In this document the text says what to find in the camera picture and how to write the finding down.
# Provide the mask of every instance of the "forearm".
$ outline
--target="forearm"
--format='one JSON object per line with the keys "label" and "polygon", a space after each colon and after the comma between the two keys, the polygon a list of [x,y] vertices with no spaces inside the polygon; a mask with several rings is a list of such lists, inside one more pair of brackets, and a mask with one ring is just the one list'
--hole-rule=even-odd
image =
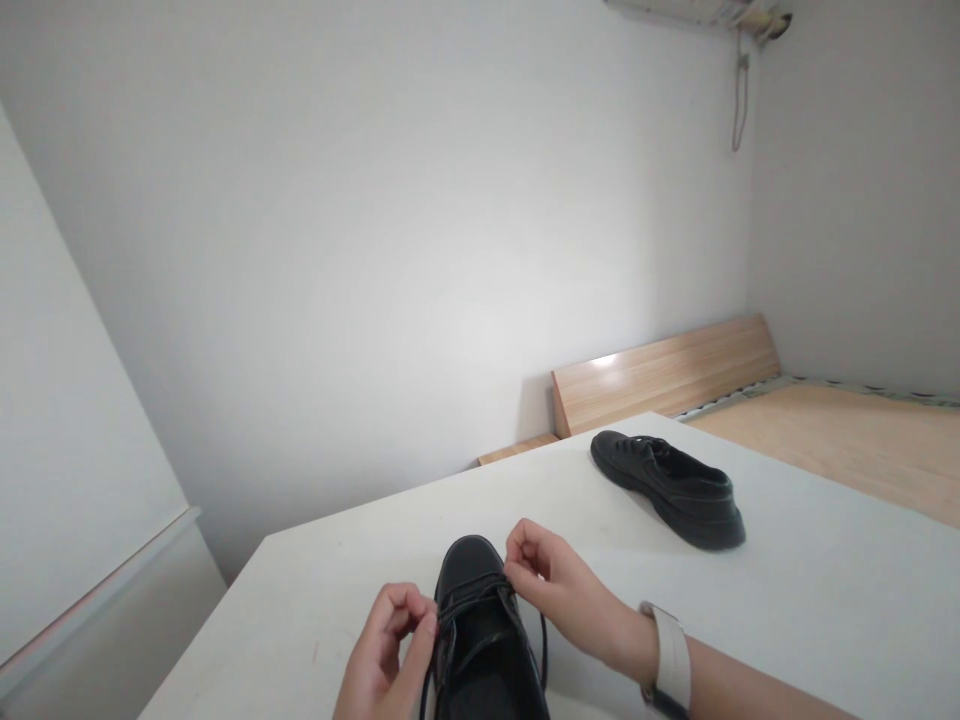
{"label": "forearm", "polygon": [[[659,664],[654,621],[631,611],[613,643],[607,664],[642,687],[656,682]],[[764,718],[850,718],[834,706],[754,670],[719,650],[687,638],[690,652],[692,720]]]}

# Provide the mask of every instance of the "smartwatch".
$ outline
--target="smartwatch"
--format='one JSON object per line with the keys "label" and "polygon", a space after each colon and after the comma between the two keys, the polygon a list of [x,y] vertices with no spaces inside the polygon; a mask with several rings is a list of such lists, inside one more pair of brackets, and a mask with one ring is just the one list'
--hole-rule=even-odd
{"label": "smartwatch", "polygon": [[640,613],[657,624],[660,643],[660,664],[657,679],[650,690],[641,689],[643,699],[670,720],[690,718],[690,653],[687,637],[680,621],[665,610],[648,602],[640,604]]}

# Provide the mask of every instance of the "wrist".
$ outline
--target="wrist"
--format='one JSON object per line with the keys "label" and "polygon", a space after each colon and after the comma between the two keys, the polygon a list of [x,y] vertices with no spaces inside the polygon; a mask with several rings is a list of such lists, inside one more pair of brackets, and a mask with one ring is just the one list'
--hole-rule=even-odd
{"label": "wrist", "polygon": [[660,663],[657,624],[652,618],[621,605],[604,664],[649,690],[657,680]]}

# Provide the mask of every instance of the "fingernail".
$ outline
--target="fingernail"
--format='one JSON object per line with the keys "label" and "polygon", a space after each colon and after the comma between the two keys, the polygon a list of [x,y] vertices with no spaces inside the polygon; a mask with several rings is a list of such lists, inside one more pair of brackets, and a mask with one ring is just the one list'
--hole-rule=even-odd
{"label": "fingernail", "polygon": [[423,625],[426,628],[427,632],[431,635],[437,634],[437,616],[432,612],[427,613],[423,616]]}

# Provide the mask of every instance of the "white watch strap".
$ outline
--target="white watch strap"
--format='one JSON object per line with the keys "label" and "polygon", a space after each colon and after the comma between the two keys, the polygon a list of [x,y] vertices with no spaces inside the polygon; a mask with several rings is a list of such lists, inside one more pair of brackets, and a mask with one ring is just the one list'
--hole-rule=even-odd
{"label": "white watch strap", "polygon": [[652,603],[641,603],[640,612],[652,617],[654,622],[657,623],[660,665],[657,668],[656,689],[689,714],[691,694],[690,652],[687,650],[687,638],[683,634],[683,627],[673,615]]}

